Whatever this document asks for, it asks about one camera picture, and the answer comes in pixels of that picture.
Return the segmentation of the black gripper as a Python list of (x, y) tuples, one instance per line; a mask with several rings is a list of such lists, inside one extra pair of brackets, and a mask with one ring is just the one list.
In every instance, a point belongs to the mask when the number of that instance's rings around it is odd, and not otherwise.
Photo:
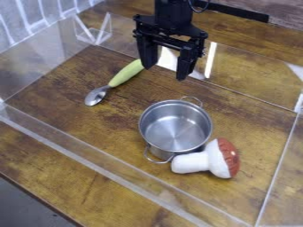
[(176, 79), (183, 81), (192, 73), (197, 59), (204, 54), (208, 34), (192, 24), (193, 4), (191, 0), (155, 0), (153, 15), (133, 16), (133, 37), (141, 65), (149, 69), (157, 63), (157, 47), (180, 52)]

